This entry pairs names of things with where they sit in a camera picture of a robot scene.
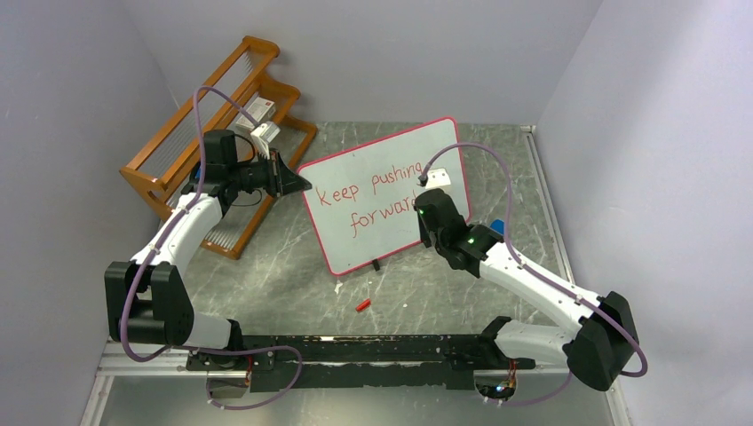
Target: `wooden shelf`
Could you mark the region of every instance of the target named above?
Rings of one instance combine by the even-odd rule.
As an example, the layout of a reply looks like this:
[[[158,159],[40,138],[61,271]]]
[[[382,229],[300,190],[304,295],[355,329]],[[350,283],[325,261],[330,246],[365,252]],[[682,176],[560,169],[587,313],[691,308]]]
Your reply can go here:
[[[267,66],[279,54],[279,47],[272,42],[255,37],[244,37],[242,43],[212,73],[204,85],[215,87],[220,84],[232,85],[233,92],[230,98],[242,106],[246,106],[256,93],[262,98],[274,101],[276,112],[272,120],[278,125],[292,127],[305,133],[293,157],[288,161],[288,165],[295,169],[316,134],[316,126],[289,115],[290,109],[300,98],[300,91],[293,86],[274,80],[266,72]],[[205,91],[200,94],[199,99],[203,99],[206,93]],[[234,122],[238,114],[229,102],[222,102],[204,125],[203,131],[224,129]],[[172,213],[170,199],[183,185],[191,169],[199,161],[199,145],[195,130],[187,130],[189,129],[187,126],[193,122],[193,100],[189,99],[120,170],[126,181],[162,220],[170,217]],[[178,153],[174,154],[176,146],[178,146]],[[142,169],[145,168],[147,162],[166,163],[166,170],[161,173],[146,172]],[[256,215],[232,247],[209,241],[205,241],[203,246],[223,256],[237,259],[272,204],[272,197],[267,197],[262,201]]]

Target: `white box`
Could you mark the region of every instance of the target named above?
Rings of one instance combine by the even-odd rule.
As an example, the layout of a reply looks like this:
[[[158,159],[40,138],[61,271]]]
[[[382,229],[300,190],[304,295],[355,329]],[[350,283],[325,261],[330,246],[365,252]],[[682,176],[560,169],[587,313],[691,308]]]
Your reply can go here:
[[[257,96],[248,106],[246,106],[246,111],[248,111],[256,121],[268,122],[272,120],[276,108],[274,107],[274,102],[272,100]],[[242,114],[238,120],[235,121],[236,131],[244,133],[246,136],[254,130],[254,127],[256,126],[254,126],[254,124]]]

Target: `wall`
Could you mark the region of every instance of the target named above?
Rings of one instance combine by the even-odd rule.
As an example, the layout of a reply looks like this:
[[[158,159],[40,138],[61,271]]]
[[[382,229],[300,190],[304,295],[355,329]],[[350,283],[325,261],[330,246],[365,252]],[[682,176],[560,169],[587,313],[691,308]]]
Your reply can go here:
[[[243,36],[303,118],[533,123],[601,0],[123,0],[179,102]]]
[[[606,0],[538,123],[576,278],[633,308],[636,425],[753,418],[751,28],[744,0]]]
[[[104,271],[157,225],[117,170],[175,109],[117,2],[0,5],[3,425],[80,422]]]

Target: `blue object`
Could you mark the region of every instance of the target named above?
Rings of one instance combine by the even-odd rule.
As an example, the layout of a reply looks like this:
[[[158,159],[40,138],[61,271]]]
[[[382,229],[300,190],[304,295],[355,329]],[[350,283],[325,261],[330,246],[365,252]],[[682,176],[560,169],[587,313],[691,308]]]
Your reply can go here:
[[[493,231],[497,231],[500,235],[504,235],[504,222],[502,220],[495,220],[489,227],[492,228]]]

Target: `wooden frame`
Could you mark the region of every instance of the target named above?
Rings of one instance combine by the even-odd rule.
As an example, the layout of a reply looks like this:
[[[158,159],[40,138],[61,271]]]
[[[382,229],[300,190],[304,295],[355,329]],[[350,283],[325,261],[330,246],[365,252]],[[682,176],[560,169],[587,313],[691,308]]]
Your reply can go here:
[[[290,108],[300,97],[300,91],[293,86],[275,81],[266,72],[266,67],[280,54],[280,48],[277,47],[277,44],[255,37],[244,37],[243,42],[222,62],[204,84],[216,85],[228,70],[239,59],[243,58],[244,54],[247,55],[246,58],[250,63],[250,71],[229,96],[240,105],[246,105],[255,93],[258,93],[262,98],[273,100],[276,104],[276,112],[272,120],[278,125],[301,130],[305,133],[303,140],[288,160],[290,168],[295,169],[316,135],[316,126],[310,122],[298,120],[289,114]],[[202,93],[199,99],[201,100],[206,93],[206,91]],[[161,176],[152,176],[139,169],[144,166],[150,156],[157,152],[179,124],[185,119],[191,119],[189,115],[192,112],[193,101],[189,99],[157,131],[139,153],[120,169],[125,180],[133,186],[139,196],[162,220],[170,217],[172,213],[172,206],[169,204],[170,198],[180,189],[190,170],[199,161],[198,139],[193,138]],[[206,122],[203,130],[224,129],[233,123],[237,114],[237,111],[228,102],[224,102],[222,107]],[[222,247],[210,241],[204,241],[202,246],[220,255],[238,259],[273,203],[274,199],[269,196],[262,201],[258,211],[232,247]]]

